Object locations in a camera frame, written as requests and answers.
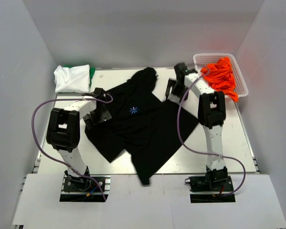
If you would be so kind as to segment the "black t-shirt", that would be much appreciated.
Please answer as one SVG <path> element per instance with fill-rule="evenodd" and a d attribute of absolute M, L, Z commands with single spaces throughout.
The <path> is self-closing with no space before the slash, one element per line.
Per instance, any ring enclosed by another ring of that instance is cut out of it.
<path fill-rule="evenodd" d="M 154 68 L 136 72 L 108 91 L 113 101 L 105 107 L 111 119 L 85 128 L 89 141 L 108 162 L 126 150 L 144 186 L 181 147 L 179 138 L 186 140 L 198 125 L 194 115 L 152 93 L 156 82 Z"/>

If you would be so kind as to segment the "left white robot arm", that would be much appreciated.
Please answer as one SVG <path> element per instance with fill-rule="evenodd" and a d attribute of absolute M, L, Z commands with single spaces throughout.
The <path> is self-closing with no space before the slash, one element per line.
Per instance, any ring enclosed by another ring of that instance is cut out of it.
<path fill-rule="evenodd" d="M 112 96 L 102 88 L 85 93 L 80 99 L 65 108 L 53 108 L 50 114 L 46 141 L 58 151 L 68 170 L 67 175 L 75 177 L 75 185 L 80 190 L 91 186 L 88 167 L 83 162 L 78 149 L 80 141 L 80 121 L 91 130 L 96 125 L 112 118 L 106 105 L 113 101 Z"/>

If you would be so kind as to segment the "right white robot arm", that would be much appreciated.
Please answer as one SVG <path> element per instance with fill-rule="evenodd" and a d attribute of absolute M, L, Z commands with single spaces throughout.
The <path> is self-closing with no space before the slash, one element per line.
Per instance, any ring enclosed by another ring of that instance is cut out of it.
<path fill-rule="evenodd" d="M 198 75 L 196 69 L 188 69 L 183 62 L 176 64 L 174 71 L 176 79 L 168 80 L 166 99 L 182 106 L 190 91 L 196 95 L 198 121 L 204 129 L 207 146 L 206 174 L 190 177 L 185 183 L 191 186 L 192 192 L 220 192 L 228 180 L 222 146 L 222 129 L 226 119 L 225 95 L 215 91 Z"/>

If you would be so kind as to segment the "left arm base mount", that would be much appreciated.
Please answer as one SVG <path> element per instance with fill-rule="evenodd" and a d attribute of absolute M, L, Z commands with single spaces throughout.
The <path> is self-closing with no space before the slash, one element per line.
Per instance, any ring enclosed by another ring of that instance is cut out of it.
<path fill-rule="evenodd" d="M 65 175 L 61 187 L 60 202 L 105 202 L 98 185 L 107 198 L 110 192 L 111 176 L 95 175 L 94 179 L 98 184 L 92 180 L 89 180 L 86 185 L 76 184 L 75 181 Z"/>

